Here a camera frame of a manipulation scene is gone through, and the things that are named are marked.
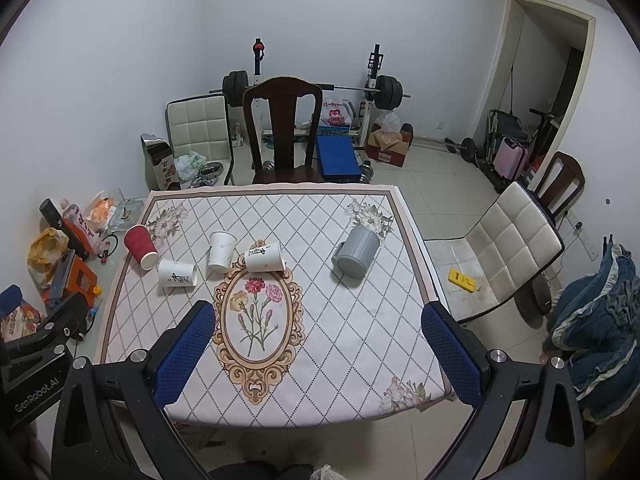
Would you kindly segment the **yellow plastic bag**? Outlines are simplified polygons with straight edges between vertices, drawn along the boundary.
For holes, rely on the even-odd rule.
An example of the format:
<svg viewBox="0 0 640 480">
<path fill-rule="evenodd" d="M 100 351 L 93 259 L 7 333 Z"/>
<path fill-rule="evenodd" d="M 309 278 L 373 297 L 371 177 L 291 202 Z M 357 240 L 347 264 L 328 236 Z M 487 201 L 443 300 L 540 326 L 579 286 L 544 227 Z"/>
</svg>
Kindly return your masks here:
<svg viewBox="0 0 640 480">
<path fill-rule="evenodd" d="M 68 237 L 55 228 L 44 229 L 32 242 L 27 254 L 27 271 L 40 289 L 48 288 L 56 266 L 66 253 Z"/>
</svg>

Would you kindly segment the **white paper cup lying left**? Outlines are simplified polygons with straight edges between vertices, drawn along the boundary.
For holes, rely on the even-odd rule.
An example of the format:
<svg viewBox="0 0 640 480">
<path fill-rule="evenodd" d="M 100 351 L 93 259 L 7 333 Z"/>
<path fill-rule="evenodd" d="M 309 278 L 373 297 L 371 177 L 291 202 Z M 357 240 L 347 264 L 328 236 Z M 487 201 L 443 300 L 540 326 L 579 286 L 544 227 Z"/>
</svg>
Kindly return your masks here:
<svg viewBox="0 0 640 480">
<path fill-rule="evenodd" d="M 194 263 L 162 259 L 157 266 L 158 282 L 165 288 L 195 287 L 198 271 Z"/>
</svg>

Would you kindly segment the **black long box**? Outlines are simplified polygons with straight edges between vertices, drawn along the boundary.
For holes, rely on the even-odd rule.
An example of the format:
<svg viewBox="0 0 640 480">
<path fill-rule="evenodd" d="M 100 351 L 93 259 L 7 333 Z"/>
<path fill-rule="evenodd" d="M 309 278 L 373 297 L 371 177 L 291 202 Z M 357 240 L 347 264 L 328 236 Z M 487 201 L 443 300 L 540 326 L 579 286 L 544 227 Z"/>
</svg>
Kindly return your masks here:
<svg viewBox="0 0 640 480">
<path fill-rule="evenodd" d="M 46 198 L 39 206 L 40 214 L 51 228 L 55 228 L 66 235 L 68 238 L 68 247 L 76 252 L 81 260 L 86 261 L 89 258 L 89 252 L 81 243 L 80 238 L 74 231 L 64 222 L 62 214 L 58 208 L 54 206 L 50 198 Z"/>
</svg>

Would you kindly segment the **barbell with black plates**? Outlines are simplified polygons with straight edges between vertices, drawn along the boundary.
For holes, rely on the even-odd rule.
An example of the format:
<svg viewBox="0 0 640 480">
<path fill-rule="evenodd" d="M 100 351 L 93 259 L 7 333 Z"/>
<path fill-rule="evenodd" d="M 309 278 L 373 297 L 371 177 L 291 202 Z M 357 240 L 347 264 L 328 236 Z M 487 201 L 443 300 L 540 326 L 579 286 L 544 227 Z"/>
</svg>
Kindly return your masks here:
<svg viewBox="0 0 640 480">
<path fill-rule="evenodd" d="M 349 90 L 362 91 L 368 101 L 372 101 L 379 110 L 394 110 L 403 99 L 409 99 L 400 81 L 393 76 L 381 75 L 375 79 L 373 88 L 346 87 L 335 84 L 318 84 L 323 91 Z M 231 107 L 243 105 L 243 94 L 250 88 L 250 80 L 245 70 L 232 70 L 222 78 L 221 88 L 210 90 L 211 94 L 222 94 Z"/>
</svg>

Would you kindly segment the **orange cardboard box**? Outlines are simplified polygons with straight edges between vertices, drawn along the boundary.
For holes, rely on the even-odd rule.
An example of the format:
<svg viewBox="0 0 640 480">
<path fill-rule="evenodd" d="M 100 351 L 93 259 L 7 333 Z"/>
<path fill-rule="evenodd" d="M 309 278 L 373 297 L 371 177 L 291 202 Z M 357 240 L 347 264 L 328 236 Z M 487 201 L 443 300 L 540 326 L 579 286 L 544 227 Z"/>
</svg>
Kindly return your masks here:
<svg viewBox="0 0 640 480">
<path fill-rule="evenodd" d="M 85 297 L 87 309 L 90 310 L 96 302 L 96 286 L 98 279 L 93 270 L 76 255 L 75 249 L 67 249 L 56 265 L 46 305 L 52 308 L 68 296 L 79 292 Z"/>
</svg>

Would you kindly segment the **blue weight bench pad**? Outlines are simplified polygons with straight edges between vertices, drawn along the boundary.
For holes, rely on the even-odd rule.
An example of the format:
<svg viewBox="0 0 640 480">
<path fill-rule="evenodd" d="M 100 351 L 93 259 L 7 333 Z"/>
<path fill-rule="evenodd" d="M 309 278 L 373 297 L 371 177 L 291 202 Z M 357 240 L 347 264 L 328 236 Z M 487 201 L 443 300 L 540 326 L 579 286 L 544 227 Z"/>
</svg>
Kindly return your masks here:
<svg viewBox="0 0 640 480">
<path fill-rule="evenodd" d="M 361 169 L 349 136 L 317 136 L 318 169 L 323 180 L 357 183 Z"/>
</svg>

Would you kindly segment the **silver patterned gift bag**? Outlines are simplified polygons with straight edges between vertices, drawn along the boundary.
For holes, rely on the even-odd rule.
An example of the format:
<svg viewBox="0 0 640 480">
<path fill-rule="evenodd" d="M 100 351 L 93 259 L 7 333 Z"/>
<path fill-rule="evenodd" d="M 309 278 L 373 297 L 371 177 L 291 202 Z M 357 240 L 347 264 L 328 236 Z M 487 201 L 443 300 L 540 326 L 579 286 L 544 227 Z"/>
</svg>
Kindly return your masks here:
<svg viewBox="0 0 640 480">
<path fill-rule="evenodd" d="M 180 188 L 180 180 L 175 165 L 174 152 L 169 143 L 143 133 L 140 136 L 142 151 L 145 154 L 145 171 L 152 190 L 177 191 Z"/>
</svg>

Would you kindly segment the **floral patterned tablecloth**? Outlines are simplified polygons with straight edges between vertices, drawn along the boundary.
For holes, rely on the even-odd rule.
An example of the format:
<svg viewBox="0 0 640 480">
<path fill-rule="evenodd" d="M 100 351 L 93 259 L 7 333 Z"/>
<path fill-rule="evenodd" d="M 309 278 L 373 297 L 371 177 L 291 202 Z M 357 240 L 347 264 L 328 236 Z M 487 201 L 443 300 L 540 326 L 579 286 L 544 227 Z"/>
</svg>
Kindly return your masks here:
<svg viewBox="0 0 640 480">
<path fill-rule="evenodd" d="M 194 263 L 195 287 L 165 288 L 157 269 L 124 260 L 103 304 L 96 360 L 125 359 L 175 327 L 198 300 L 215 328 L 179 399 L 177 422 L 305 427 L 423 410 L 450 385 L 420 327 L 436 289 L 398 188 L 276 184 L 154 192 L 140 223 L 163 259 Z M 354 226 L 378 234 L 362 280 L 332 263 Z M 236 237 L 225 274 L 207 270 L 209 237 Z M 244 254 L 279 242 L 285 270 L 252 273 Z"/>
</svg>

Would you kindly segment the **red white plastic bag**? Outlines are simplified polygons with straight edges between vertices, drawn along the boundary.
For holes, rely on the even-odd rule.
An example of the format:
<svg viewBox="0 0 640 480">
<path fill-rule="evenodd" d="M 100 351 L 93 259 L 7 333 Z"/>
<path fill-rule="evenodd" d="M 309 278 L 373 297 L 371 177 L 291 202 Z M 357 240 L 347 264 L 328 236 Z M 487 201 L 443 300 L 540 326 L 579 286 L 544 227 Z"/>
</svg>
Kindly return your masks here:
<svg viewBox="0 0 640 480">
<path fill-rule="evenodd" d="M 322 102 L 319 126 L 349 129 L 352 126 L 352 108 L 342 99 L 326 96 Z"/>
</svg>

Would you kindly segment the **dark wooden chair right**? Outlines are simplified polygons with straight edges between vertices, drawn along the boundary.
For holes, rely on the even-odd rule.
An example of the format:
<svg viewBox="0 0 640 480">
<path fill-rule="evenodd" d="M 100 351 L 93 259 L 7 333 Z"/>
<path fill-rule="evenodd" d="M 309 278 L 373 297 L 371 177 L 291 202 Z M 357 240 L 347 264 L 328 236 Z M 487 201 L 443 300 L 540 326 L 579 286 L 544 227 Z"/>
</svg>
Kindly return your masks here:
<svg viewBox="0 0 640 480">
<path fill-rule="evenodd" d="M 555 152 L 534 194 L 549 218 L 558 222 L 578 200 L 585 184 L 579 162 L 569 154 Z"/>
</svg>

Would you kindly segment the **white paper cup upside down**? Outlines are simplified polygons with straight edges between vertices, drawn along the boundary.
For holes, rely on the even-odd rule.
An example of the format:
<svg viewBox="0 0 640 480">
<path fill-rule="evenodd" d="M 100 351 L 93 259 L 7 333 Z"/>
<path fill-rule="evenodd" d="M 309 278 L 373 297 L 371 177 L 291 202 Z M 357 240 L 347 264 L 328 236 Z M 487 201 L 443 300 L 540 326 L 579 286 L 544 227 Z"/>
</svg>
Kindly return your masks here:
<svg viewBox="0 0 640 480">
<path fill-rule="evenodd" d="M 212 273 L 225 274 L 232 266 L 236 237 L 226 231 L 216 231 L 209 237 L 209 253 L 207 270 Z"/>
</svg>

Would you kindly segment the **blue ruffled blanket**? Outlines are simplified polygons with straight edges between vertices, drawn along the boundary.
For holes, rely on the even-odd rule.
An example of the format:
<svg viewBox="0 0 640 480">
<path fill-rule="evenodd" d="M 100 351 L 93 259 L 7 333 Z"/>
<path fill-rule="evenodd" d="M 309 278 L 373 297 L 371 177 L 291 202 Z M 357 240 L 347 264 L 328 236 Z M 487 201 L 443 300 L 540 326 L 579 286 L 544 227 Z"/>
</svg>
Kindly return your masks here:
<svg viewBox="0 0 640 480">
<path fill-rule="evenodd" d="M 639 395 L 639 275 L 631 252 L 603 240 L 599 270 L 556 296 L 548 352 L 563 353 L 582 417 L 602 425 Z"/>
</svg>

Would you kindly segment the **pink suitcase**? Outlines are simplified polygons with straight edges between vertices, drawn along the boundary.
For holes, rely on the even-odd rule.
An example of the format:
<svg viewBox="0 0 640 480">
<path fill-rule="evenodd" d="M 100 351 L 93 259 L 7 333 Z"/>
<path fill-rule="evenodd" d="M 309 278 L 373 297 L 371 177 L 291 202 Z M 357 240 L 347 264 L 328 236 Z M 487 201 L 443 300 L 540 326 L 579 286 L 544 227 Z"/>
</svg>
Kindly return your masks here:
<svg viewBox="0 0 640 480">
<path fill-rule="evenodd" d="M 496 173 L 503 179 L 513 181 L 522 172 L 528 157 L 528 147 L 520 141 L 505 136 L 501 139 L 494 168 Z"/>
</svg>

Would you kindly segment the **grey plastic mug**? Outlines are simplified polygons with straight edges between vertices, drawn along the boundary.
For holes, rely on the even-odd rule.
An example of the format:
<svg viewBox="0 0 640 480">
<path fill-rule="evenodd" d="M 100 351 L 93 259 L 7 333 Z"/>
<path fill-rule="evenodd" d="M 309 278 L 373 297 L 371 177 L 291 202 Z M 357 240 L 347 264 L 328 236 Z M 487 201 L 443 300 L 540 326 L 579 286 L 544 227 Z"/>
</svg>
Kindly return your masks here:
<svg viewBox="0 0 640 480">
<path fill-rule="evenodd" d="M 336 246 L 332 263 L 348 278 L 362 280 L 380 248 L 378 234 L 365 226 L 354 226 L 346 240 Z"/>
</svg>

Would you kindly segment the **orange snack packet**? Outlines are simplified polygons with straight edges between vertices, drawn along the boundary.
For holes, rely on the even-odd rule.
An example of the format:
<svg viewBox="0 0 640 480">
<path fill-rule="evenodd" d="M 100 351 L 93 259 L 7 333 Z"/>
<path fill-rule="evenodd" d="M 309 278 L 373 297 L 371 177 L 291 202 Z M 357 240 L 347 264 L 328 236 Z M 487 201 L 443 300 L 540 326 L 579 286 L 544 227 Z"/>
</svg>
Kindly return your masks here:
<svg viewBox="0 0 640 480">
<path fill-rule="evenodd" d="M 111 196 L 96 198 L 86 213 L 87 223 L 94 232 L 103 232 L 116 209 L 116 202 Z"/>
</svg>

